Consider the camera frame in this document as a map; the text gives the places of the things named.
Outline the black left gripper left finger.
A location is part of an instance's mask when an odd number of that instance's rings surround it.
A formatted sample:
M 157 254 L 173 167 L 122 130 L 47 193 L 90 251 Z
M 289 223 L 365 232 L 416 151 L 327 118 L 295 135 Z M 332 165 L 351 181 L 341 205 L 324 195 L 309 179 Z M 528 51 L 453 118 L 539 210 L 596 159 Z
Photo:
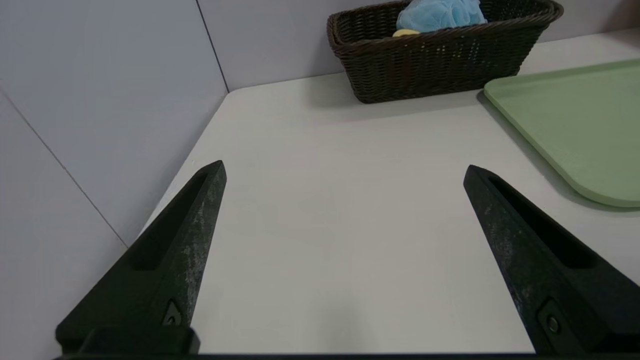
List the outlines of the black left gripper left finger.
M 63 354 L 197 354 L 191 328 L 226 189 L 199 169 L 55 329 Z

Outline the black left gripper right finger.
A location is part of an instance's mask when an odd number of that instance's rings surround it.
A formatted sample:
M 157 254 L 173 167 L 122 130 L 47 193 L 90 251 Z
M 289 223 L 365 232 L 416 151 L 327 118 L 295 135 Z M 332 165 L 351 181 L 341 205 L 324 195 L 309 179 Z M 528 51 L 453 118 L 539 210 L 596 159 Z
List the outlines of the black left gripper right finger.
M 495 173 L 463 186 L 537 354 L 638 354 L 640 288 Z

